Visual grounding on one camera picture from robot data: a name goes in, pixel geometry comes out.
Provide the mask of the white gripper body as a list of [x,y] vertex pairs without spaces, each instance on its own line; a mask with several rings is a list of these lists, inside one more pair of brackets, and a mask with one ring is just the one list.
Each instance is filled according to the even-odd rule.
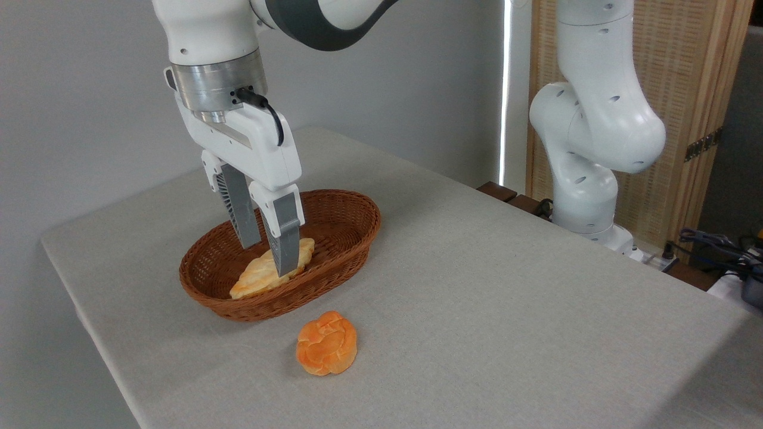
[[275,192],[302,176],[293,135],[283,115],[279,120],[284,141],[278,146],[278,131],[268,111],[243,105],[227,111],[223,124],[207,124],[185,108],[178,94],[174,98],[191,138],[260,185]]

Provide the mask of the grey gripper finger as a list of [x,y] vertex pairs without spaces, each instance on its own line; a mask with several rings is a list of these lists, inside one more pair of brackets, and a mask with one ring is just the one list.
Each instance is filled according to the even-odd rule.
[[298,267],[300,227],[305,224],[298,187],[291,184],[274,192],[251,182],[249,190],[264,222],[277,272],[286,275]]
[[201,159],[210,187],[221,196],[241,247],[258,244],[261,237],[245,174],[209,150],[202,151]]

